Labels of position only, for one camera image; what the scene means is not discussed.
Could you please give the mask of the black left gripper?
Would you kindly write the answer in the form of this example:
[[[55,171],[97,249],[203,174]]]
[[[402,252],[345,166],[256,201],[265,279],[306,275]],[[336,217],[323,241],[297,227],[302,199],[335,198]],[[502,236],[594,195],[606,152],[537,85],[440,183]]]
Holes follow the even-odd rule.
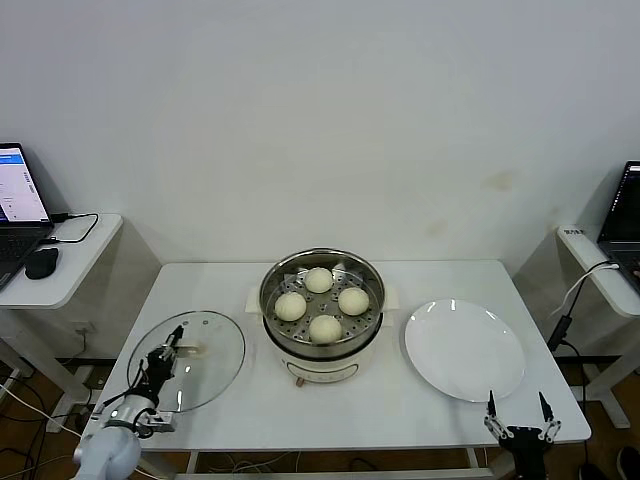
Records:
[[[158,396],[164,384],[173,377],[175,347],[183,334],[184,327],[178,325],[168,336],[168,345],[161,345],[147,355],[147,367],[137,384],[138,395]]]

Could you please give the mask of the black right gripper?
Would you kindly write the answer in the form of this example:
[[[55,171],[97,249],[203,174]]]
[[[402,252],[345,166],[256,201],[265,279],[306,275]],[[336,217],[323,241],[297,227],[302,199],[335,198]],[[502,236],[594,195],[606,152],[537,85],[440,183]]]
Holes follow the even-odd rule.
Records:
[[[493,391],[489,391],[484,425],[499,445],[511,453],[518,479],[544,480],[547,478],[544,454],[550,449],[561,421],[556,419],[551,405],[542,392],[538,393],[544,425],[540,428],[505,426],[497,415]]]

